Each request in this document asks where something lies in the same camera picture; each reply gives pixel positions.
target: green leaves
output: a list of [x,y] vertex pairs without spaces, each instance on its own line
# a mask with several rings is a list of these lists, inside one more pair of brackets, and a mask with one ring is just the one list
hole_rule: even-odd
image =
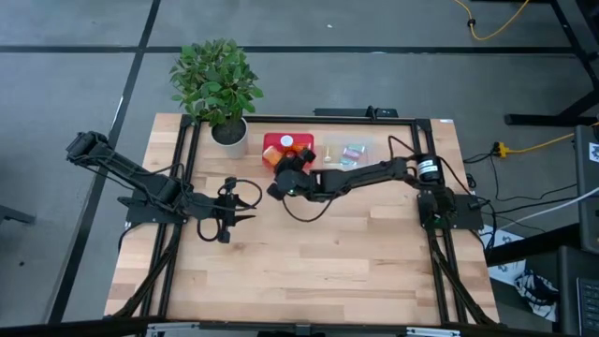
[[255,112],[251,101],[264,94],[254,84],[257,76],[245,61],[245,54],[232,39],[183,46],[169,71],[170,81],[179,91],[171,99],[180,102],[195,120],[211,125],[239,120],[244,110]]

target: white flower pot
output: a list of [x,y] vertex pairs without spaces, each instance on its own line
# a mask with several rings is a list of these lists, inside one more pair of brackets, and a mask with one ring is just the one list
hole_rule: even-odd
[[212,131],[211,131],[212,139],[214,139],[214,141],[218,145],[220,145],[223,149],[225,149],[226,156],[231,159],[240,159],[240,158],[243,158],[247,154],[247,149],[248,149],[247,135],[248,135],[249,126],[248,126],[247,122],[245,122],[245,119],[241,118],[241,120],[245,124],[245,133],[243,134],[243,137],[236,143],[228,144],[228,145],[221,144],[216,139],[214,139],[214,135],[212,134]]

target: wooden table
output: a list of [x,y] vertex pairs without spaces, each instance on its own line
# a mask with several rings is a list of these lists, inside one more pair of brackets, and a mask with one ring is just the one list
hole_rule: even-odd
[[[180,120],[180,114],[156,115],[143,167],[155,170],[170,165]],[[448,120],[431,123],[437,153],[465,181],[455,126]],[[325,135],[371,137],[370,154],[378,160],[388,160],[387,135],[411,143],[409,127],[396,125],[251,123],[249,154],[231,160],[203,124],[192,179],[195,191],[215,197],[225,177],[237,176],[258,183],[265,197],[256,211],[247,212],[256,218],[244,220],[230,230],[231,244],[203,242],[196,234],[195,219],[183,227],[168,318],[439,324],[431,256],[417,215],[417,191],[402,182],[363,187],[333,201],[319,220],[298,222],[285,212],[281,202],[266,195],[273,179],[260,159],[262,139],[267,132],[312,133],[319,158],[319,144]],[[191,128],[188,133],[183,163]],[[423,135],[421,143],[425,151]],[[394,146],[394,151],[396,155],[409,155],[399,145]],[[318,163],[314,165],[315,169],[319,167]],[[449,172],[446,178],[447,185],[459,193],[460,187]],[[257,196],[248,184],[238,184],[235,193],[247,201]],[[289,208],[306,218],[324,206],[303,198],[288,200]],[[156,224],[142,225],[124,238],[106,314],[120,309],[145,277],[156,229]],[[213,220],[203,221],[202,230],[211,236],[215,231]],[[454,230],[453,237],[461,280],[486,314],[497,321],[480,242],[466,230]],[[151,314],[157,312],[161,288],[162,279],[158,279]],[[455,321],[453,294],[447,281],[446,294],[450,317]]]

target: concrete floor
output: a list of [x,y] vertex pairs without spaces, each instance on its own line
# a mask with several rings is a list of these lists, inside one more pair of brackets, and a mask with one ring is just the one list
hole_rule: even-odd
[[[0,45],[137,46],[151,0],[0,2]],[[480,35],[518,8],[481,2],[471,6]],[[576,4],[561,1],[578,38],[597,46]],[[339,46],[566,46],[548,5],[531,4],[496,39],[473,41],[461,7],[450,0],[163,0],[151,46],[177,46],[233,37],[241,45]],[[483,153],[496,140],[525,147],[570,132],[566,128],[507,126],[503,114],[555,113],[588,93],[591,83],[576,58],[531,55],[268,54],[249,62],[266,97],[260,113],[309,115],[314,108],[391,107],[405,117],[454,119],[463,156]],[[157,112],[176,112],[168,70],[174,54],[146,54],[117,144],[140,162]],[[0,53],[0,204],[37,215],[34,227],[0,227],[0,326],[46,319],[67,246],[78,222],[91,173],[64,160],[77,131],[108,133],[133,54]],[[568,141],[497,162],[501,196],[538,196],[575,181]],[[470,166],[477,193],[490,198],[489,163]],[[566,191],[554,197],[573,195]],[[65,320],[102,316],[123,229],[123,188],[108,182]],[[511,208],[521,201],[500,203]],[[514,212],[518,218],[531,210]],[[577,220],[575,209],[534,219],[552,229]],[[523,236],[535,234],[512,227]],[[543,320],[522,319],[500,304],[510,326],[547,330]]]

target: white cable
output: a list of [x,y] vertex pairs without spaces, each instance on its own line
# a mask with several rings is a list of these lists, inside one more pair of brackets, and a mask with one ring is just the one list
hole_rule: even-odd
[[563,203],[562,205],[558,205],[558,206],[555,206],[555,207],[553,207],[553,208],[550,208],[550,209],[548,209],[548,210],[544,210],[544,211],[541,211],[541,212],[536,212],[535,214],[531,214],[531,215],[528,215],[528,216],[524,216],[524,217],[523,217],[523,218],[521,218],[521,219],[518,219],[518,220],[516,220],[516,221],[514,221],[514,222],[511,222],[511,223],[509,223],[509,224],[507,224],[507,225],[505,225],[505,226],[498,227],[497,229],[506,229],[506,228],[508,228],[508,227],[510,227],[510,226],[512,226],[512,225],[516,225],[517,223],[520,223],[520,222],[522,222],[522,221],[524,221],[524,220],[532,219],[532,218],[534,218],[534,217],[536,217],[536,216],[543,215],[543,214],[545,214],[545,213],[549,213],[549,212],[557,211],[557,210],[559,210],[560,208],[564,208],[564,207],[566,207],[566,206],[570,206],[570,205],[572,205],[573,203],[577,203],[577,202],[581,201],[581,200],[582,200],[582,199],[584,199],[584,198],[588,198],[589,196],[591,196],[591,195],[593,195],[593,194],[595,194],[595,193],[597,193],[597,192],[599,192],[599,187],[597,187],[597,188],[593,189],[591,192],[589,192],[589,193],[587,193],[587,194],[585,194],[585,195],[582,195],[582,196],[580,196],[580,197],[578,197],[578,198],[575,198],[575,199],[573,199],[573,200],[570,200],[570,201],[568,201],[568,202],[565,202],[565,203]]

